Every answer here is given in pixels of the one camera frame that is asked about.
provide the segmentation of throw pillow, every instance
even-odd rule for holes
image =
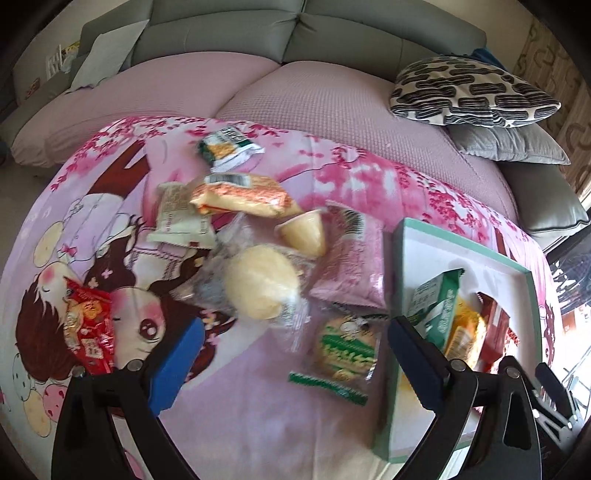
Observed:
[[[556,113],[560,102],[497,67],[460,57],[410,64],[390,98],[394,115],[433,125],[521,127]]]
[[[495,161],[570,165],[561,146],[538,124],[519,128],[449,125],[447,130],[459,153]]]
[[[96,37],[90,53],[67,91],[96,87],[101,80],[116,75],[148,22],[149,20],[136,22]]]

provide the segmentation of pink snack package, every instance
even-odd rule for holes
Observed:
[[[384,224],[335,202],[326,205],[331,246],[310,295],[385,310]]]

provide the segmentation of round bread bun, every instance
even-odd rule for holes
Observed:
[[[296,299],[300,280],[285,255],[268,245],[256,245],[229,261],[224,286],[228,300],[239,313],[268,320]]]

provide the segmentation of metal bolt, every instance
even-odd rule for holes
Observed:
[[[507,370],[505,370],[505,372],[511,378],[519,378],[520,377],[519,370],[517,370],[515,367],[507,367]]]
[[[76,365],[73,369],[72,369],[72,375],[76,378],[81,378],[84,377],[84,374],[86,373],[86,370],[84,369],[83,366],[81,365]]]
[[[143,366],[144,362],[142,362],[139,358],[136,358],[134,360],[130,360],[126,368],[130,372],[139,372],[140,370],[142,370]]]
[[[454,358],[450,362],[450,365],[456,372],[463,372],[466,369],[466,364],[463,362],[463,360],[460,360],[459,358]]]

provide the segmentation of black and white patterned pillow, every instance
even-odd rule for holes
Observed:
[[[522,127],[556,113],[560,102],[497,67],[435,57],[406,67],[390,98],[394,115],[433,125]]]

